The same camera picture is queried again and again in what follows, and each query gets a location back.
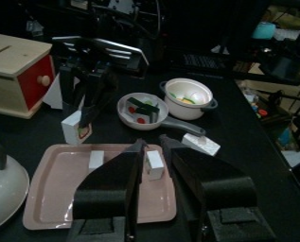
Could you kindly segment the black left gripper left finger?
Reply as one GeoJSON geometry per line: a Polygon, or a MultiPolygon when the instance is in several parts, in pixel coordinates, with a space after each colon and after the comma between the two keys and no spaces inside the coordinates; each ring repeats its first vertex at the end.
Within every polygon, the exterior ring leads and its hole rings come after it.
{"type": "Polygon", "coordinates": [[[134,242],[146,146],[138,139],[83,179],[66,242],[134,242]]]}

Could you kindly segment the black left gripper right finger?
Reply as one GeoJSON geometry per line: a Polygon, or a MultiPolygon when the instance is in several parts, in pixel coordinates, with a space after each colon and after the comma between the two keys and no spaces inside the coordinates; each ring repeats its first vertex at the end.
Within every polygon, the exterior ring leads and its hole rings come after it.
{"type": "Polygon", "coordinates": [[[173,179],[181,185],[191,242],[274,242],[250,177],[222,159],[159,136],[173,179]]]}

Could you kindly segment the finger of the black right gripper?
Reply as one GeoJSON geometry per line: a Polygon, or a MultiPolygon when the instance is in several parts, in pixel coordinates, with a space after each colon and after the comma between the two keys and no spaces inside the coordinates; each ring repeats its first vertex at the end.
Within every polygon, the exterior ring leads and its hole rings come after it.
{"type": "Polygon", "coordinates": [[[79,127],[84,128],[96,118],[118,91],[118,79],[110,66],[98,68],[87,76],[79,127]]]}
{"type": "Polygon", "coordinates": [[[66,112],[74,112],[76,110],[76,106],[74,105],[75,97],[75,81],[74,81],[74,72],[72,68],[67,65],[59,67],[59,89],[61,96],[61,109],[66,112]]]}

